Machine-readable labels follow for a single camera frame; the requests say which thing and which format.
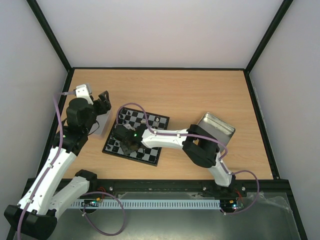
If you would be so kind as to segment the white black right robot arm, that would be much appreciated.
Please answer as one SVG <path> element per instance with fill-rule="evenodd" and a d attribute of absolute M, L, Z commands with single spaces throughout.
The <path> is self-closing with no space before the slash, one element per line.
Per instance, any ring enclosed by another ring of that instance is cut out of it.
<path fill-rule="evenodd" d="M 235 176 L 223 162 L 228 153 L 226 145 L 196 124 L 180 130 L 156 129 L 147 124 L 136 128 L 116 125 L 112 137 L 119 141 L 126 155 L 139 149 L 182 150 L 195 165 L 208 169 L 222 195 L 229 196 L 236 189 Z"/>

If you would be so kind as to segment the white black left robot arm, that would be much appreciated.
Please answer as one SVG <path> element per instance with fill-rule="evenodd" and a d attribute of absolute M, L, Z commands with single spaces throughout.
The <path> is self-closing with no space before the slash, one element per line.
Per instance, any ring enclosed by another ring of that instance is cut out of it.
<path fill-rule="evenodd" d="M 4 217 L 15 229 L 19 240 L 22 235 L 37 240 L 48 239 L 71 203 L 96 189 L 97 174 L 82 169 L 57 191 L 65 172 L 88 141 L 97 117 L 108 114 L 112 108 L 107 91 L 99 94 L 98 99 L 93 99 L 86 89 L 74 90 L 73 94 L 76 97 L 69 102 L 65 120 L 61 119 L 60 109 L 56 109 L 59 131 L 46 164 L 18 204 L 8 205 L 4 211 Z"/>

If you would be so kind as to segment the black white chess board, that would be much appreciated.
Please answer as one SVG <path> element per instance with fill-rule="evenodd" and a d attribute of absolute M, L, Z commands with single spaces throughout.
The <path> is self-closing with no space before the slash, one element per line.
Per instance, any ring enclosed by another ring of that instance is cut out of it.
<path fill-rule="evenodd" d="M 133 111 L 131 120 L 135 121 L 134 129 L 141 124 L 142 119 L 145 119 L 146 122 L 148 122 L 148 124 L 150 125 L 150 127 L 154 129 L 166 130 L 168 128 L 169 121 L 170 121 L 170 118 L 168 116 L 159 115 L 159 114 L 150 113 L 150 112 L 147 112 L 146 113 L 147 116 L 144 116 L 144 113 L 141 110 L 135 110 L 128 107 L 124 107 L 124 108 L 130 109 Z M 159 118 L 158 127 L 154 126 L 154 123 L 156 122 L 156 118 Z M 158 161 L 159 161 L 161 150 L 162 150 L 160 147 L 155 147 L 155 148 L 139 149 L 138 151 L 132 152 L 130 155 L 114 154 L 114 153 L 110 154 L 104 151 L 105 145 L 106 143 L 104 144 L 104 147 L 102 149 L 102 152 L 104 154 L 136 161 L 143 164 L 148 164 L 155 167 L 158 165 Z"/>

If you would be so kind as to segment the silver metal tray left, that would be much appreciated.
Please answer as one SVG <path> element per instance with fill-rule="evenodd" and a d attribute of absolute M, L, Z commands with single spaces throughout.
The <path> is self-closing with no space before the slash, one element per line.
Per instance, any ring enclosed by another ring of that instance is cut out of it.
<path fill-rule="evenodd" d="M 107 128 L 110 124 L 112 118 L 112 110 L 107 113 L 98 115 L 96 118 L 96 123 L 90 129 L 89 137 L 103 139 L 106 135 Z"/>

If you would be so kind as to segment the silver metal tray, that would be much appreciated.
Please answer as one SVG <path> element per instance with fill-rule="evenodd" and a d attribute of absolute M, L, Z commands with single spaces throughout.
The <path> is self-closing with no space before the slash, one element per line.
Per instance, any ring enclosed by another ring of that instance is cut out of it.
<path fill-rule="evenodd" d="M 197 125 L 207 131 L 224 146 L 228 145 L 236 132 L 236 129 L 232 125 L 209 112 L 206 112 L 202 116 Z"/>
<path fill-rule="evenodd" d="M 107 128 L 110 124 L 112 118 L 112 110 L 107 113 L 98 115 L 96 118 L 96 123 L 90 129 L 89 137 L 103 139 L 106 135 Z"/>

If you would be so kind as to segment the silver metal tray right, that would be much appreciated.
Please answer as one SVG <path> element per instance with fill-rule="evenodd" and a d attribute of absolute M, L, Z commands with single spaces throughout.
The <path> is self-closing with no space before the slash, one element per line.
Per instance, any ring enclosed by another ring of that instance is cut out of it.
<path fill-rule="evenodd" d="M 207 131 L 224 146 L 228 145 L 236 132 L 236 129 L 232 125 L 209 112 L 206 112 L 202 116 L 197 125 Z"/>

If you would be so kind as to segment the black enclosure frame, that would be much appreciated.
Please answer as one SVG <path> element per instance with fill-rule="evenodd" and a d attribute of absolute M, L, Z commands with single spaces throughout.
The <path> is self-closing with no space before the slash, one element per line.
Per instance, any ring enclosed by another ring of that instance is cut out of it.
<path fill-rule="evenodd" d="M 272 151 L 272 147 L 270 144 L 270 140 L 267 134 L 265 122 L 263 120 L 262 111 L 259 107 L 259 101 L 257 97 L 257 93 L 254 90 L 254 86 L 252 80 L 250 78 L 250 73 L 253 70 L 254 66 L 256 65 L 257 61 L 259 60 L 261 54 L 263 53 L 264 49 L 266 48 L 267 44 L 269 43 L 270 39 L 272 38 L 274 32 L 278 28 L 279 24 L 281 23 L 282 19 L 286 15 L 287 11 L 289 10 L 290 6 L 294 2 L 293 0 L 283 0 L 279 9 L 277 10 L 275 16 L 273 17 L 268 29 L 266 30 L 265 34 L 263 35 L 262 40 L 260 41 L 257 49 L 255 50 L 253 56 L 251 57 L 248 65 L 246 68 L 212 68 L 212 67 L 132 67 L 132 66 L 125 66 L 125 67 L 71 67 L 70 63 L 67 60 L 65 53 L 63 52 L 54 32 L 52 31 L 50 24 L 48 23 L 41 7 L 39 6 L 37 0 L 26 0 L 30 9 L 32 10 L 34 16 L 36 17 L 38 23 L 40 24 L 42 30 L 46 34 L 48 40 L 50 41 L 53 49 L 57 53 L 60 61 L 62 62 L 63 66 L 67 71 L 67 77 L 64 82 L 64 86 L 62 90 L 69 89 L 72 83 L 72 77 L 74 75 L 75 70 L 142 70 L 142 71 L 241 71 L 244 74 L 244 78 L 246 81 L 246 85 L 248 88 L 248 92 L 250 95 L 252 107 L 254 110 L 254 114 L 256 117 L 256 121 L 259 127 L 260 135 L 262 138 L 262 142 L 265 148 L 266 156 L 268 159 L 268 163 L 271 169 L 271 176 L 273 177 L 272 180 L 259 180 L 260 190 L 263 190 L 267 193 L 286 193 L 288 198 L 289 206 L 291 210 L 293 210 L 293 218 L 295 225 L 297 227 L 297 232 L 301 240 L 307 240 L 307 234 L 305 232 L 299 210 L 290 186 L 290 182 L 287 179 L 281 179 L 279 170 L 276 164 L 276 160 L 274 157 L 274 153 Z M 44 166 L 45 157 L 49 156 L 49 145 L 53 143 L 54 140 L 54 130 L 58 129 L 58 120 L 56 118 L 53 119 L 50 132 L 48 134 L 48 138 L 45 144 L 45 148 L 40 160 L 40 164 L 37 171 L 37 176 L 40 172 L 40 167 Z M 167 183 L 173 186 L 176 183 L 182 183 L 183 187 L 191 186 L 192 184 L 204 183 L 205 181 L 209 180 L 151 180 L 151 184 L 155 184 L 158 186 L 160 183 Z"/>

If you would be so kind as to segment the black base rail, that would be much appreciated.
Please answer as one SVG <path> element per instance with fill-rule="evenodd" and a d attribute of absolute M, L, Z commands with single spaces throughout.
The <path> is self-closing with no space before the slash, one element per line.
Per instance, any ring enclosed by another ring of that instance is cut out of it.
<path fill-rule="evenodd" d="M 215 199 L 231 199 L 246 197 L 247 193 L 257 192 L 255 180 L 235 180 L 231 189 L 217 186 L 214 180 L 130 180 L 130 179 L 98 179 L 96 188 L 103 187 L 111 194 L 124 193 L 197 193 L 204 197 Z M 259 180 L 259 191 L 264 194 L 286 194 L 288 198 L 293 196 L 291 186 L 285 179 Z"/>

